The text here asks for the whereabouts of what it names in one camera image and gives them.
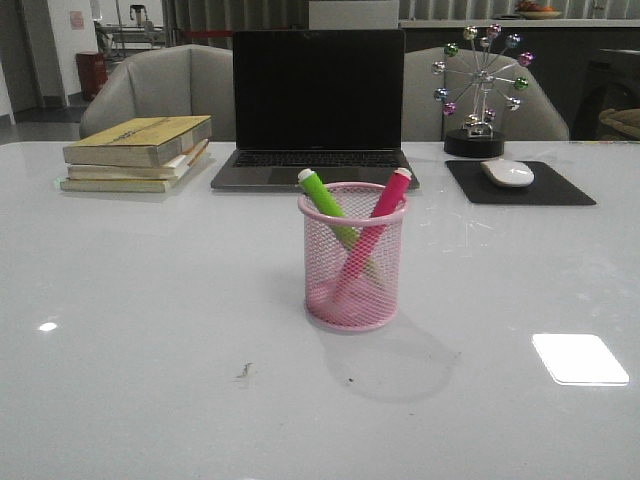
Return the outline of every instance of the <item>curtain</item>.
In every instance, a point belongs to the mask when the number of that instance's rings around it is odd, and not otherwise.
[[[306,28],[309,0],[163,0],[169,44],[230,48],[234,30]],[[515,11],[518,0],[400,0],[401,20],[484,20]],[[560,18],[640,18],[640,0],[537,0]]]
[[[170,43],[230,48],[235,30],[306,28],[308,0],[163,0]]]

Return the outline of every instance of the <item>black mouse pad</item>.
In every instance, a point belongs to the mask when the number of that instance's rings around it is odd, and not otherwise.
[[[595,205],[596,202],[544,162],[526,163],[535,178],[528,187],[498,187],[480,161],[449,160],[447,167],[473,203],[499,205]]]

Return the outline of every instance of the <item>book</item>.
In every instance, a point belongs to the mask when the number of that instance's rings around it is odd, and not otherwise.
[[[63,148],[80,165],[158,167],[211,137],[211,116],[133,118]]]
[[[116,167],[113,165],[68,165],[71,180],[172,180],[182,177],[195,158],[207,147],[208,139],[201,140],[182,155],[159,167]]]
[[[136,193],[165,193],[186,175],[195,165],[202,153],[206,150],[209,141],[207,139],[198,143],[189,152],[179,155],[162,167],[149,167],[150,170],[161,170],[166,167],[172,169],[172,176],[166,178],[153,178],[141,175],[131,176],[129,167],[110,167],[110,178],[65,178],[60,181],[60,189],[66,192],[136,192]],[[122,168],[126,173],[117,176],[117,169]]]

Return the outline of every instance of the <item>gray chair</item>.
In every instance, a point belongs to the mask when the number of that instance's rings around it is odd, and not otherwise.
[[[174,115],[211,115],[213,139],[235,140],[231,51],[183,45],[125,59],[89,104],[80,136],[134,117]]]
[[[459,71],[469,71],[462,61],[473,63],[470,50],[460,50],[457,56],[447,58],[447,68]],[[467,114],[473,111],[473,94],[467,92],[458,102],[458,109],[454,115],[443,116],[442,104],[433,98],[433,92],[439,87],[446,87],[456,96],[456,89],[467,84],[462,75],[446,73],[434,75],[431,73],[433,62],[445,60],[442,47],[430,48],[410,52],[405,55],[404,98],[402,118],[402,139],[404,141],[439,141],[449,130],[460,128]],[[515,79],[526,77],[529,87],[516,91],[513,87],[500,90],[508,96],[520,98],[521,107],[516,111],[506,108],[504,98],[492,94],[488,98],[488,105],[496,110],[493,126],[505,134],[507,140],[568,140],[569,129],[546,96],[531,72],[508,57],[499,57],[491,70],[497,70],[507,65],[516,64],[500,73],[500,76]]]

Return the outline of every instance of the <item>pink mesh pen holder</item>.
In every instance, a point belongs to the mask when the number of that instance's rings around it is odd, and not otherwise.
[[[305,216],[305,305],[320,323],[335,329],[381,327],[397,310],[407,200],[390,215],[370,217],[382,185],[344,182],[326,187],[344,217],[323,215],[306,195],[298,199]]]

